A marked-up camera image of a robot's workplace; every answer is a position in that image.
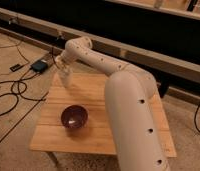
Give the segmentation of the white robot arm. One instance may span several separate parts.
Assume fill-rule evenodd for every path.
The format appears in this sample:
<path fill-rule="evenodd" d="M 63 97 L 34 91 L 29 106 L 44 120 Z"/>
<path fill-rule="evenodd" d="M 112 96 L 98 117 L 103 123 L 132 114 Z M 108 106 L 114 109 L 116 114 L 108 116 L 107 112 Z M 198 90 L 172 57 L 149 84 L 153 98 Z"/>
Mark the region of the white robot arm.
<path fill-rule="evenodd" d="M 88 37 L 70 39 L 56 61 L 63 72 L 81 60 L 108 76 L 105 108 L 121 171 L 171 171 L 150 106 L 158 92 L 154 76 L 92 47 Z"/>

